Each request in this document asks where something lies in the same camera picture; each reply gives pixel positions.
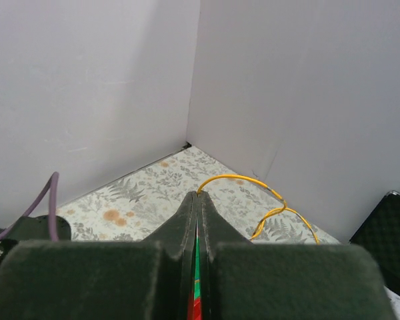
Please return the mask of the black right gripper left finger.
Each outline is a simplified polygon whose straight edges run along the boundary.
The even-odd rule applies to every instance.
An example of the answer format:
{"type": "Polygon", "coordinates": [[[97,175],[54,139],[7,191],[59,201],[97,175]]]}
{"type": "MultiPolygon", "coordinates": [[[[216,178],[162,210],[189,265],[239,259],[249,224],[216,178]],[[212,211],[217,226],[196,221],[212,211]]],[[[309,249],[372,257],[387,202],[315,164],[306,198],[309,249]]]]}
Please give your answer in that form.
{"type": "Polygon", "coordinates": [[[187,319],[196,204],[138,242],[18,244],[0,265],[0,319],[187,319]]]}

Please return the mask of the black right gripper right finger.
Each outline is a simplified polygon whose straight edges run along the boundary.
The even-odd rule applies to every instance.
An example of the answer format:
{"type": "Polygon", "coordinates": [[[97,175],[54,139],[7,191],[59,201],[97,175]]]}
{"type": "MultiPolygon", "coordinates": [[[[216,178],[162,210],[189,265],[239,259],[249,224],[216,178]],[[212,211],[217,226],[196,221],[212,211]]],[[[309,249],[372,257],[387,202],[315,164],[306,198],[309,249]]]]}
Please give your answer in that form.
{"type": "Polygon", "coordinates": [[[206,192],[196,204],[204,319],[394,319],[383,278],[356,245],[254,244],[206,192]]]}

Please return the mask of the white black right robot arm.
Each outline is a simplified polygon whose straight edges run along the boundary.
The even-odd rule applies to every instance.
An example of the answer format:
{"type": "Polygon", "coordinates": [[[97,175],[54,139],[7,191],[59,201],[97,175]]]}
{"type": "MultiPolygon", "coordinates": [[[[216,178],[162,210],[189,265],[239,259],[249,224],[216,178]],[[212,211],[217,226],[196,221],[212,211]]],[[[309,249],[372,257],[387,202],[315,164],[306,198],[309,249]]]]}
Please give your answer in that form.
{"type": "Polygon", "coordinates": [[[356,245],[254,244],[208,193],[144,240],[0,240],[0,319],[394,319],[356,245]]]}

